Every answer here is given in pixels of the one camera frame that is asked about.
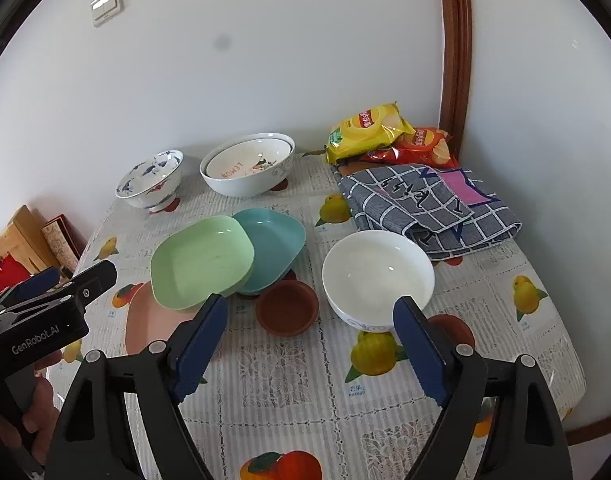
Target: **fruit-patterned tablecloth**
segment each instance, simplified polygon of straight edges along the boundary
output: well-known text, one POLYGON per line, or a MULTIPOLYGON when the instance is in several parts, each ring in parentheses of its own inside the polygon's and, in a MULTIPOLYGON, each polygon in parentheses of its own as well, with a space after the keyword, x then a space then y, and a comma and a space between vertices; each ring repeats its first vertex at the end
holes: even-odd
MULTIPOLYGON (((115 202, 91 238, 79 269, 107 258, 118 269, 118 281, 88 307, 88 336, 67 348, 65 360, 50 370, 58 405, 87 351, 98 348, 110 357, 125 353, 130 290, 150 279, 150 258, 165 238, 207 216, 272 208, 297 218, 306 228, 306 246, 292 270, 316 291, 319 319, 300 336, 279 338, 258 325, 253 300, 231 297, 228 327, 205 372, 207 384, 180 406, 189 432, 217 479, 263 478, 264 474, 249 476, 247 466, 242 468, 253 459, 257 466, 274 463, 266 478, 279 478, 283 471, 290 480, 318 480, 315 462, 329 480, 404 478, 440 410, 423 395, 409 361, 390 355, 396 345, 388 336, 371 342, 379 349, 374 362, 362 359, 359 332, 340 320, 325 298, 325 255, 356 230, 336 203, 339 197, 324 206, 327 197, 338 193, 324 158, 299 155, 285 189, 253 198, 220 196, 200 175, 190 174, 178 189, 179 200, 166 211, 150 214, 115 202), (353 367, 353 349, 361 370, 353 367), (375 370, 386 371, 368 375, 375 370), (296 450, 309 454, 293 453, 296 450)), ((546 288, 518 245, 510 240, 440 262, 435 273, 426 316, 446 313, 463 319, 483 356, 514 361, 521 353, 533 355, 564 417, 585 393, 583 370, 546 288), (517 308, 525 306, 513 301, 517 277, 521 283, 532 283, 538 294, 537 308, 529 314, 520 312, 517 308)), ((534 302, 528 303, 532 310, 534 302)), ((147 478, 158 478, 136 396, 127 396, 127 405, 143 471, 147 478)), ((491 402, 484 403, 460 478, 471 478, 476 471, 490 410, 491 402)))

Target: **brown wooden trim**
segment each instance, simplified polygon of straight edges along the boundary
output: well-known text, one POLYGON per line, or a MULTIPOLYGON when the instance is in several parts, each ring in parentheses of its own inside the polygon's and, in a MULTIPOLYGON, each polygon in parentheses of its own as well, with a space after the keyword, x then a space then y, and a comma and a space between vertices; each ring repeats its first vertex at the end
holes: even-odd
POLYGON ((458 157, 470 95, 472 69, 471 0, 443 0, 445 51, 439 127, 452 135, 451 150, 458 157))
POLYGON ((587 442, 588 440, 594 440, 595 438, 599 438, 610 433, 611 416, 604 418, 603 420, 599 420, 594 424, 590 424, 589 426, 567 431, 565 433, 565 437, 568 441, 568 446, 574 446, 575 444, 581 444, 582 442, 587 442))

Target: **bowl foot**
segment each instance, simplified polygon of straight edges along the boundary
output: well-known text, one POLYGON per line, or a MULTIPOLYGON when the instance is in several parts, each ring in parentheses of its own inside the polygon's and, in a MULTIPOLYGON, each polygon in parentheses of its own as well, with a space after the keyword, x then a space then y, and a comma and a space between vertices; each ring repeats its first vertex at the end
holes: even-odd
POLYGON ((148 210, 150 212, 152 212, 152 213, 158 213, 159 211, 164 210, 172 202, 174 202, 175 198, 176 198, 176 193, 172 193, 167 200, 164 200, 163 202, 161 202, 160 204, 157 204, 155 206, 149 207, 148 210))

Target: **red cloth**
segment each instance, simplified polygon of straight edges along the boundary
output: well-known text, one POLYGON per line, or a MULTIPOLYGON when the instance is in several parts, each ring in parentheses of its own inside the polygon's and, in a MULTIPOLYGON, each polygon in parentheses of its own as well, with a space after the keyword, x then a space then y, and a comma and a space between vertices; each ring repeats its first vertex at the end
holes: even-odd
POLYGON ((8 254, 0 263, 0 291, 30 277, 28 270, 8 254))

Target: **gray checkered cloth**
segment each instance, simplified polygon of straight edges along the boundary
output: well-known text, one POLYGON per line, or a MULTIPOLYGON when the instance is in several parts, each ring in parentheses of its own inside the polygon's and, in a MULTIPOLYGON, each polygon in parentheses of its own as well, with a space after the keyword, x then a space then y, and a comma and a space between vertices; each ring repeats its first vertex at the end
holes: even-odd
POLYGON ((335 176, 361 230, 408 237, 432 260, 474 253, 508 240, 521 222, 472 171, 402 164, 335 176))

